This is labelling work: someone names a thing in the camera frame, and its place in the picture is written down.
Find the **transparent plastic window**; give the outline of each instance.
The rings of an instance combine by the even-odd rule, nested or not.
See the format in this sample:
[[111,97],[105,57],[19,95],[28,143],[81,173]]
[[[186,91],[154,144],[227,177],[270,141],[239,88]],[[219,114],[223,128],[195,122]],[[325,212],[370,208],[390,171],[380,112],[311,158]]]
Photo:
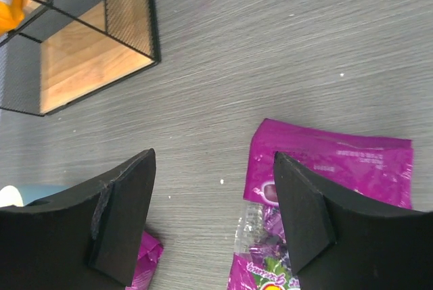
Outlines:
[[228,290],[297,290],[279,209],[248,202],[235,235]]

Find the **white lid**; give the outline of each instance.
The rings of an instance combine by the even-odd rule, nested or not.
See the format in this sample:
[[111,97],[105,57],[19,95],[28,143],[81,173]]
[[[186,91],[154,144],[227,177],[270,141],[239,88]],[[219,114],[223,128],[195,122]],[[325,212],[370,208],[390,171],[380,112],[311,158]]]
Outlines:
[[19,190],[11,185],[0,190],[0,208],[8,206],[24,206]]

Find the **candy bag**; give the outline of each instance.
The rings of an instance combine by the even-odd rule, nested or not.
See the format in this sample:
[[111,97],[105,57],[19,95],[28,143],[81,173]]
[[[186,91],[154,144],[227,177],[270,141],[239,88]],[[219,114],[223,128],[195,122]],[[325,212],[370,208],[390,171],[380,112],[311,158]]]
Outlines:
[[411,208],[413,150],[407,139],[358,137],[266,119],[254,134],[227,290],[299,290],[273,180],[276,151],[349,189]]
[[163,252],[161,244],[152,236],[143,233],[135,266],[133,284],[125,290],[147,290]]
[[24,19],[23,0],[0,0],[0,35],[15,29]]

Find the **black metal frame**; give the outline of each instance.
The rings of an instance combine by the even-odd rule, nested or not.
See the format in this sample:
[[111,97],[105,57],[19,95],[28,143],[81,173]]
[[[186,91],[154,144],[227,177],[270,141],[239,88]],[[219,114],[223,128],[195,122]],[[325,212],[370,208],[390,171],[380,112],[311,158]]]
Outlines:
[[132,77],[132,76],[134,76],[134,75],[136,75],[138,73],[141,73],[141,72],[143,72],[143,71],[145,71],[147,69],[153,68],[154,66],[156,66],[157,64],[159,64],[161,62],[161,60],[162,60],[161,50],[160,50],[159,31],[158,31],[158,18],[157,18],[157,15],[156,15],[156,3],[155,3],[155,0],[148,0],[149,11],[150,11],[150,26],[151,26],[150,31],[152,33],[153,56],[152,55],[148,55],[146,52],[138,50],[137,48],[133,47],[132,45],[128,45],[124,41],[121,41],[120,39],[118,39],[118,38],[116,38],[116,37],[114,37],[114,36],[112,36],[111,34],[108,33],[106,0],[104,0],[104,18],[105,18],[105,21],[106,21],[106,25],[105,25],[106,29],[105,30],[101,30],[100,28],[97,28],[97,27],[95,27],[95,26],[93,26],[93,25],[91,25],[91,24],[89,24],[89,23],[81,20],[80,18],[77,18],[76,16],[73,16],[72,14],[69,14],[68,12],[66,12],[66,11],[64,11],[64,10],[56,7],[53,4],[53,0],[46,0],[46,1],[32,0],[32,1],[36,1],[37,3],[40,3],[41,6],[43,6],[43,7],[41,9],[36,9],[35,13],[33,15],[31,15],[31,17],[27,21],[25,21],[22,25],[20,25],[17,29],[9,31],[8,34],[7,34],[7,38],[0,42],[0,48],[2,46],[4,46],[6,43],[8,43],[9,41],[11,41],[12,38],[14,38],[16,35],[21,35],[21,36],[26,37],[27,39],[30,39],[30,40],[32,40],[34,42],[37,42],[37,43],[42,43],[42,41],[40,41],[40,40],[38,40],[38,39],[36,39],[34,37],[30,37],[27,34],[23,33],[22,31],[26,27],[30,26],[35,20],[37,20],[38,18],[40,18],[46,11],[52,9],[52,10],[55,10],[55,11],[61,13],[64,16],[69,17],[73,21],[77,21],[77,22],[79,22],[79,23],[87,26],[88,28],[90,28],[92,30],[95,30],[95,31],[97,31],[97,32],[105,35],[106,37],[109,37],[109,38],[115,40],[117,43],[120,43],[121,45],[124,45],[125,47],[128,47],[131,50],[133,50],[133,51],[135,51],[135,52],[137,52],[137,53],[139,53],[141,55],[144,55],[144,56],[148,57],[150,60],[153,61],[153,63],[150,64],[150,65],[148,65],[148,66],[146,66],[146,67],[144,67],[144,68],[140,68],[137,71],[132,72],[132,73],[130,73],[130,74],[128,74],[128,75],[126,75],[126,76],[124,76],[122,78],[119,78],[118,80],[115,80],[114,82],[108,83],[108,84],[106,84],[106,85],[104,85],[104,86],[102,86],[102,87],[100,87],[98,89],[95,89],[94,91],[91,91],[90,93],[87,93],[86,95],[78,97],[78,98],[74,99],[73,101],[71,101],[71,102],[69,102],[69,103],[67,103],[67,104],[65,104],[63,106],[60,106],[60,107],[58,107],[58,108],[56,108],[54,110],[51,110],[51,111],[49,111],[49,112],[47,112],[45,114],[36,114],[36,113],[32,113],[32,112],[25,112],[25,111],[20,111],[20,110],[14,110],[14,109],[3,107],[1,105],[0,105],[0,110],[7,110],[7,111],[11,111],[11,112],[18,112],[18,113],[21,113],[21,114],[30,114],[30,115],[33,115],[33,116],[40,116],[40,117],[43,117],[43,116],[46,116],[46,115],[50,115],[50,114],[53,114],[53,113],[56,113],[58,111],[63,110],[64,108],[68,107],[69,105],[75,104],[75,103],[77,103],[79,101],[82,101],[83,99],[86,99],[86,98],[88,98],[88,97],[90,97],[90,96],[92,96],[92,95],[94,95],[94,94],[96,94],[96,93],[98,93],[98,92],[100,92],[102,90],[105,90],[105,89],[107,89],[108,87],[111,87],[114,84],[122,82],[122,81],[124,81],[127,78],[130,78],[130,77]]

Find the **purple package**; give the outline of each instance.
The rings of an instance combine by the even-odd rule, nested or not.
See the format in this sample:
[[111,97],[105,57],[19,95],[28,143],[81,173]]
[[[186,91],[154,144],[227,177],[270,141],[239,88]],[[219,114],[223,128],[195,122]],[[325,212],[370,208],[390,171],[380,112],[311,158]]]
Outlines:
[[252,138],[244,199],[278,206],[276,151],[367,197],[412,208],[410,140],[344,135],[266,119]]
[[[275,192],[276,151],[365,196],[411,208],[410,140],[343,135],[266,119],[251,142],[244,191],[249,202],[236,232],[227,290],[300,290]],[[269,243],[275,237],[277,245]]]
[[143,233],[135,267],[133,284],[125,290],[147,290],[162,255],[163,248],[159,241]]

